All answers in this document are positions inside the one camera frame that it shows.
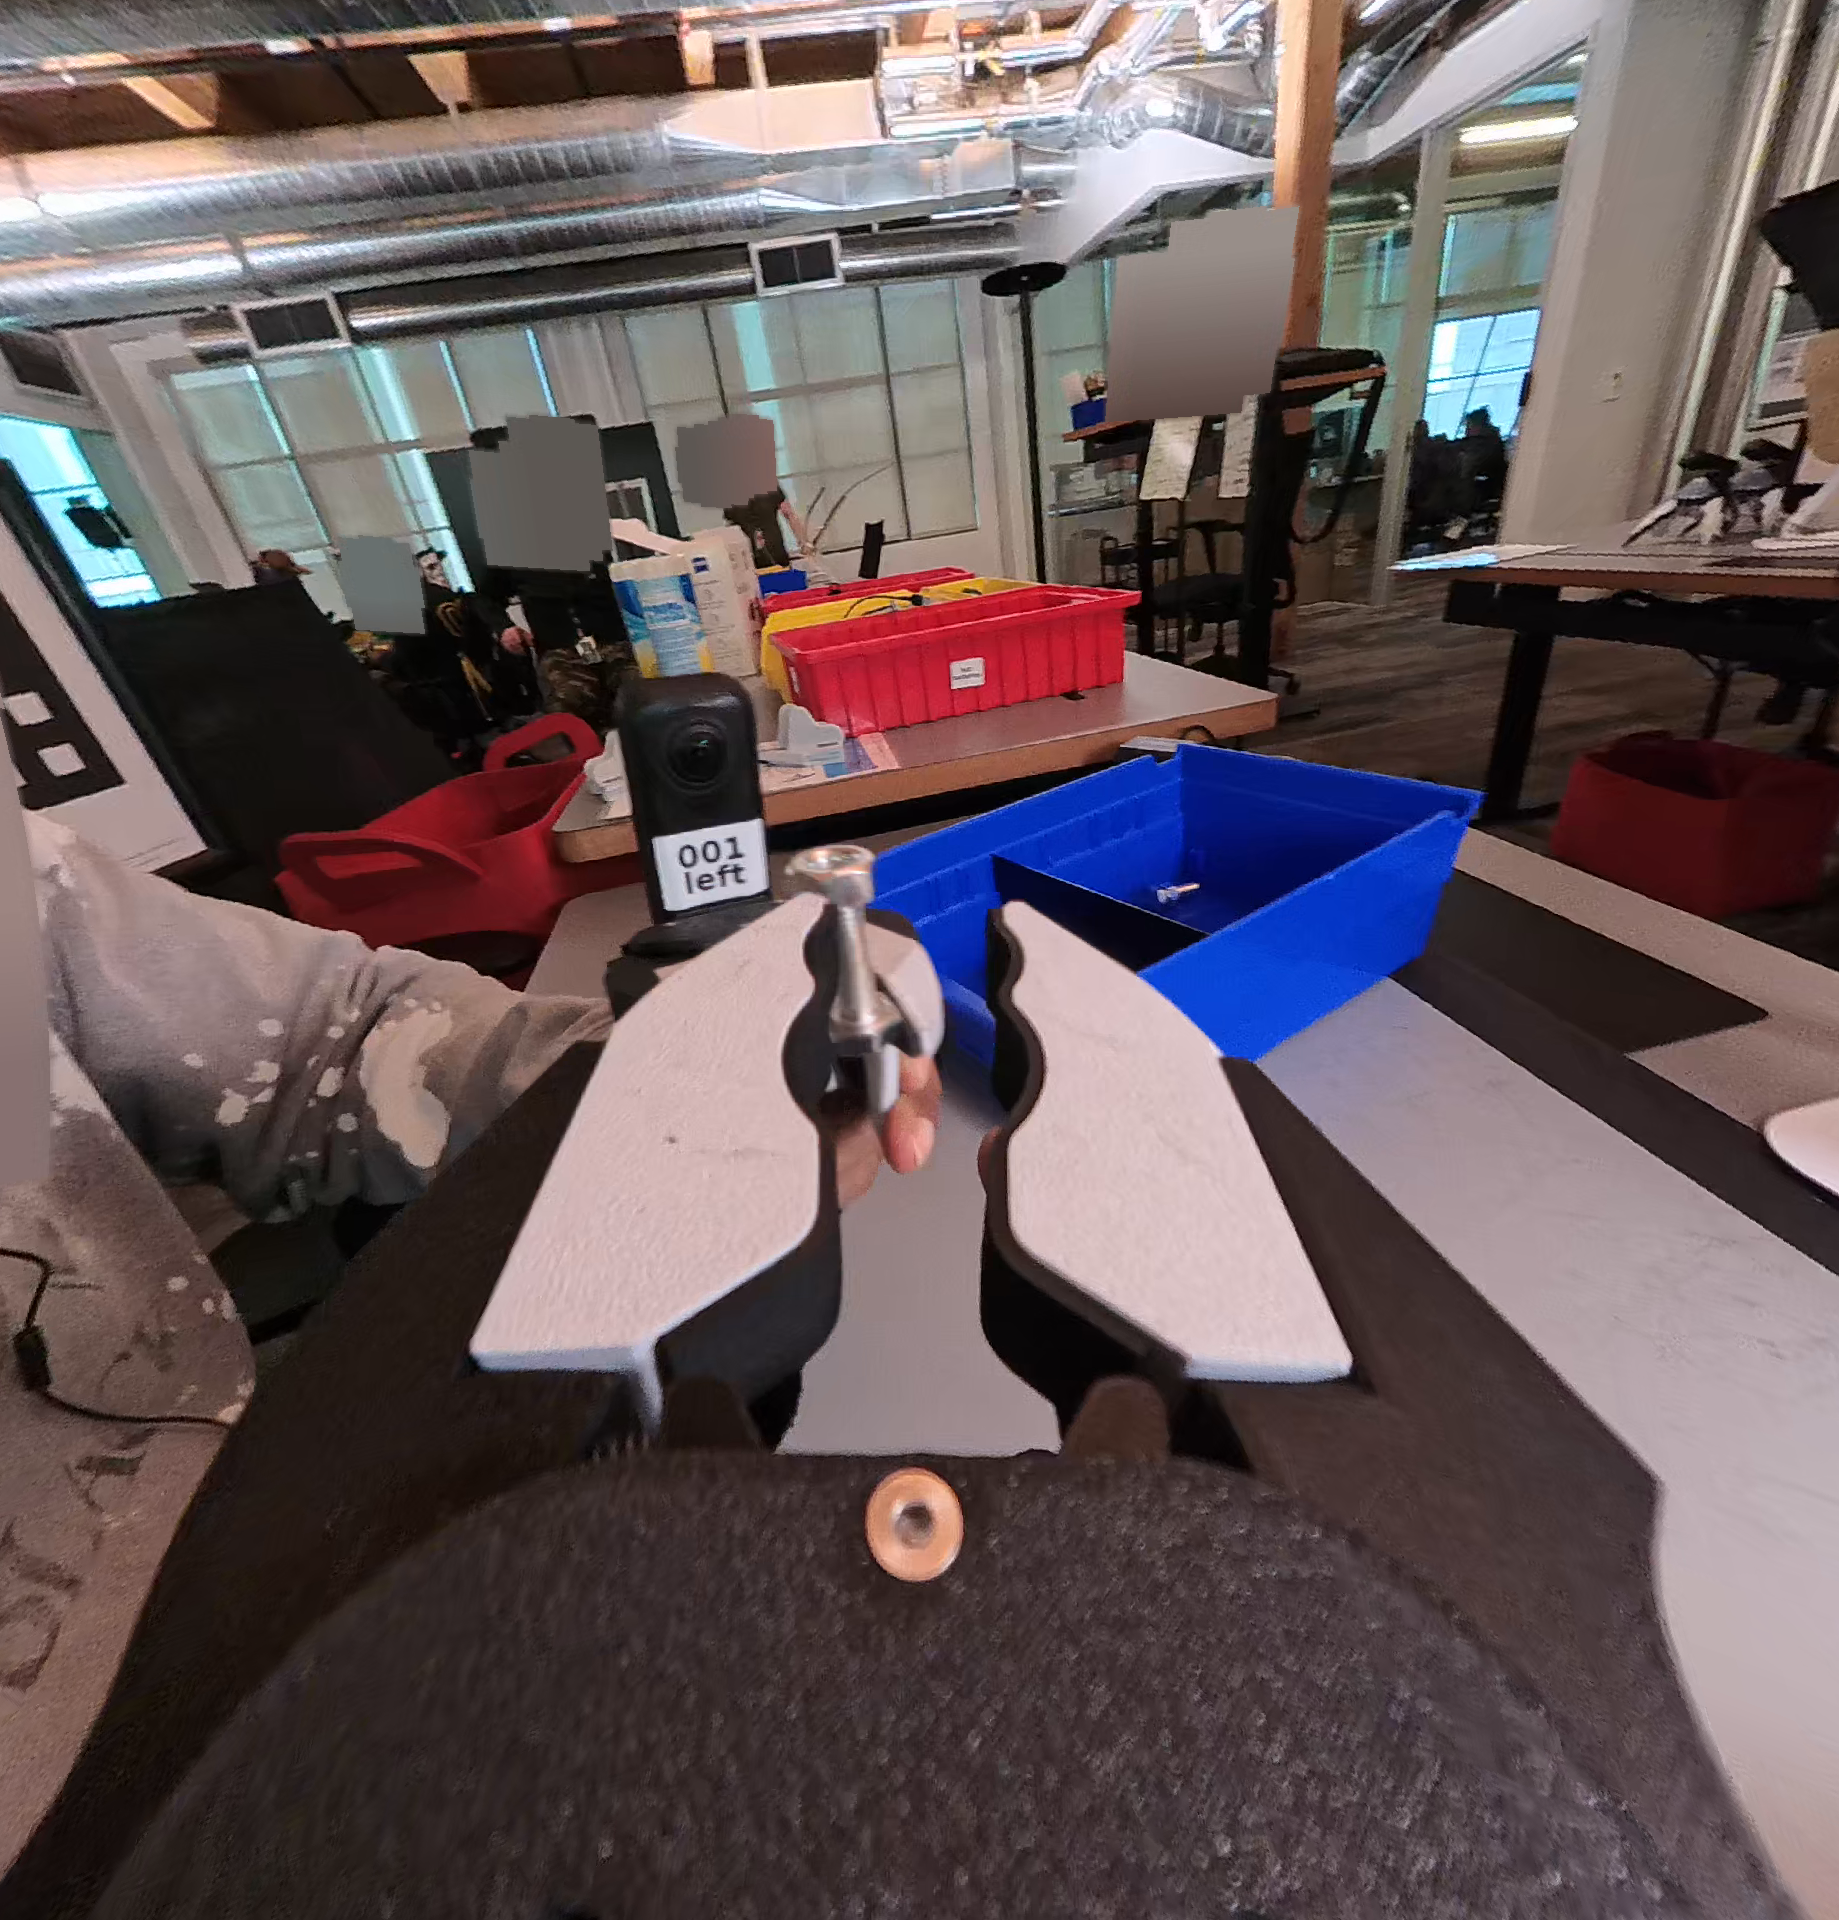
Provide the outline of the black partition panel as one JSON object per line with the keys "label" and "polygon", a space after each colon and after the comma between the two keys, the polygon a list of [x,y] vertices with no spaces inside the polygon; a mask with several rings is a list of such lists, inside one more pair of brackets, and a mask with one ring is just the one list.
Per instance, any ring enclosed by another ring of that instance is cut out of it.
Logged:
{"label": "black partition panel", "polygon": [[201,831],[168,870],[190,893],[280,913],[284,837],[371,825],[454,775],[299,584],[102,608],[95,633]]}

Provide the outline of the wooden stand black panel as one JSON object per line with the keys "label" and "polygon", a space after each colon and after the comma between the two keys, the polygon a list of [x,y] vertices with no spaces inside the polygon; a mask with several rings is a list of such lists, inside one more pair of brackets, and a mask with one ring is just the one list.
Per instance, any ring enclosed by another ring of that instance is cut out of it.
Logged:
{"label": "wooden stand black panel", "polygon": [[1808,453],[1839,465],[1839,179],[1778,202],[1759,232],[1813,317],[1801,359]]}

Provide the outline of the person's left forearm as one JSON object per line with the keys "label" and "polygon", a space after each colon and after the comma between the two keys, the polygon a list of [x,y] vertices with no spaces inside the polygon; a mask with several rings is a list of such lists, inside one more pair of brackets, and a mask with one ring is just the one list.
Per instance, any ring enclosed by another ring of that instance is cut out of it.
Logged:
{"label": "person's left forearm", "polygon": [[192,896],[41,815],[24,828],[51,1024],[49,1176],[24,1198],[96,1236],[163,1184],[216,1188],[251,1219],[410,1203],[612,1030],[600,998],[508,989]]}

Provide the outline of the blue plastic bin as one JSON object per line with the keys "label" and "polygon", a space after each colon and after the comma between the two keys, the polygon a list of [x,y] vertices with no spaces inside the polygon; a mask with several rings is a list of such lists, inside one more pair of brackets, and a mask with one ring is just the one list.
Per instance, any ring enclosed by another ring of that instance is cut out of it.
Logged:
{"label": "blue plastic bin", "polygon": [[1241,750],[1138,756],[884,851],[877,898],[921,938],[950,1042],[991,1065],[992,857],[1155,904],[1205,938],[1140,972],[1228,1059],[1253,1063],[1416,959],[1480,795]]}

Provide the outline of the black floor lamp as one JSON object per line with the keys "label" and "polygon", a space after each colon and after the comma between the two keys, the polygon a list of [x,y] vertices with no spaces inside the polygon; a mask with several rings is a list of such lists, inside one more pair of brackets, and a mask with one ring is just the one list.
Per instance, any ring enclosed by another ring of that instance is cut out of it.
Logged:
{"label": "black floor lamp", "polygon": [[1041,294],[1060,284],[1068,267],[1055,262],[1016,262],[992,269],[979,280],[991,300],[1010,300],[1016,317],[1020,356],[1020,403],[1025,419],[1025,463],[1031,503],[1031,569],[1039,584],[1048,583],[1045,498],[1041,460],[1041,419],[1037,390],[1036,302]]}

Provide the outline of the red handled basket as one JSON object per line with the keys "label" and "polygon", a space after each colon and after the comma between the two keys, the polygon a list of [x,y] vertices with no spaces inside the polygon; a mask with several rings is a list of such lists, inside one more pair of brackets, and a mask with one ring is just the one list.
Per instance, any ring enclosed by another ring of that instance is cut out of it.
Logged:
{"label": "red handled basket", "polygon": [[1818,898],[1839,828],[1839,769],[1717,740],[1634,733],[1582,754],[1551,855],[1704,919]]}
{"label": "red handled basket", "polygon": [[569,899],[639,877],[634,855],[572,864],[555,851],[553,821],[600,747],[582,717],[539,715],[499,737],[479,771],[371,825],[284,837],[289,914],[525,986]]}

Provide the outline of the white box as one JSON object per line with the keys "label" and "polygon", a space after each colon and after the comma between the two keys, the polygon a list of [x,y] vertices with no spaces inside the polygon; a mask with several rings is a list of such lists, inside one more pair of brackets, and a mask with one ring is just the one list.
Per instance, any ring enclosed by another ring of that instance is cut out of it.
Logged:
{"label": "white box", "polygon": [[753,544],[736,524],[700,530],[691,549],[693,595],[709,671],[742,682],[762,673],[762,593]]}

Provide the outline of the person's left hand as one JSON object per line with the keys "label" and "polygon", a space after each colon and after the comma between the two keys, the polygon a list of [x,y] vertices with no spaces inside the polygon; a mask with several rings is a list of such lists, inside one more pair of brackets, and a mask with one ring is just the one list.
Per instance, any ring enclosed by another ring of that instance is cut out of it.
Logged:
{"label": "person's left hand", "polygon": [[821,1125],[833,1146],[841,1209],[859,1203],[881,1169],[917,1172],[934,1150],[942,1100],[936,1065],[896,1048],[884,1049],[878,1063],[897,1069],[897,1093],[883,1116],[872,1114],[847,1083],[832,1085],[819,1101]]}

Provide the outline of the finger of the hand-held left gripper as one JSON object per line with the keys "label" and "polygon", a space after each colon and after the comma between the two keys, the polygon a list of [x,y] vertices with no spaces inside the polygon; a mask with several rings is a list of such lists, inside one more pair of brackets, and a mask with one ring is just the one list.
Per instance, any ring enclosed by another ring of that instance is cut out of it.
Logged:
{"label": "finger of the hand-held left gripper", "polygon": [[865,955],[878,992],[901,1017],[904,1055],[939,1055],[944,1000],[931,951],[901,914],[865,913]]}

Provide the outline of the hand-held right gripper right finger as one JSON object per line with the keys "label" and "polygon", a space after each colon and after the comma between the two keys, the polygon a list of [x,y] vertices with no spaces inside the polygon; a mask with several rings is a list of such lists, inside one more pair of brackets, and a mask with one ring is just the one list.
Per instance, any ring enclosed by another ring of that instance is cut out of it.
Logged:
{"label": "hand-held right gripper right finger", "polygon": [[985,925],[1003,1217],[982,1331],[1068,1436],[1131,1383],[1166,1440],[1224,1388],[1332,1387],[1355,1357],[1219,1046],[1027,904]]}

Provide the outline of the silver air duct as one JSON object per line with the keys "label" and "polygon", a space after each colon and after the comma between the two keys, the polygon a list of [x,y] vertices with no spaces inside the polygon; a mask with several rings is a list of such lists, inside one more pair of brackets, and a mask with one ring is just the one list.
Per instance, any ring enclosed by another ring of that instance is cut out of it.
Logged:
{"label": "silver air duct", "polygon": [[4,158],[0,328],[916,223],[1068,265],[1269,157],[1256,87],[1173,66],[951,104],[857,79]]}

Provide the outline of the black bin divider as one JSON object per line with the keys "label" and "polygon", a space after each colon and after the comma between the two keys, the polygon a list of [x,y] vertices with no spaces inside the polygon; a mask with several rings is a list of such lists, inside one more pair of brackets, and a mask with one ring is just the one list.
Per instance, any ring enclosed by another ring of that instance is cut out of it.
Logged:
{"label": "black bin divider", "polygon": [[1196,948],[1205,933],[1157,904],[1127,902],[1005,855],[992,857],[1003,904],[1027,904],[1129,972]]}

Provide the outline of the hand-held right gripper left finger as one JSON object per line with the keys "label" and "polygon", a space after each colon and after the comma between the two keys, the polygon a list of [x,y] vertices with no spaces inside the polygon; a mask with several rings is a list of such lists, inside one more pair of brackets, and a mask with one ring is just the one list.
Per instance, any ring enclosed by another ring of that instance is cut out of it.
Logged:
{"label": "hand-held right gripper left finger", "polygon": [[768,1401],[835,1329],[835,943],[809,896],[666,972],[612,1027],[469,1339],[484,1373],[686,1380]]}

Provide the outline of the black framed marker board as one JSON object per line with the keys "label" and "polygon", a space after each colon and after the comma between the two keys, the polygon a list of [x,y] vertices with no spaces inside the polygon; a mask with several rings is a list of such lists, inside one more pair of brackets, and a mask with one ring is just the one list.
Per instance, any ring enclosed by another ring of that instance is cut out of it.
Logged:
{"label": "black framed marker board", "polygon": [[115,673],[95,602],[1,460],[0,723],[28,815],[159,877],[199,873],[216,855]]}

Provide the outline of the blue-white wipes tub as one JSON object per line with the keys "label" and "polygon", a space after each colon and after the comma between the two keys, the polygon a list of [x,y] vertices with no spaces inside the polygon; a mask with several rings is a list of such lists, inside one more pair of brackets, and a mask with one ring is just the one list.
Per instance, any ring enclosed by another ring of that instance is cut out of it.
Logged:
{"label": "blue-white wipes tub", "polygon": [[610,564],[612,595],[642,680],[713,671],[693,562],[651,554]]}

